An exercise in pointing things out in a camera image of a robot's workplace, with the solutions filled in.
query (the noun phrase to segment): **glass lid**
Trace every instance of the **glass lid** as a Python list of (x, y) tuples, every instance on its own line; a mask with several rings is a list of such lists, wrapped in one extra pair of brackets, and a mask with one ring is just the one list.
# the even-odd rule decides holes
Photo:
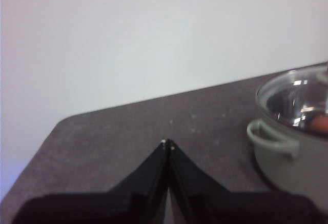
[(328, 137), (327, 66), (292, 70), (265, 83), (257, 92), (260, 109), (296, 130)]

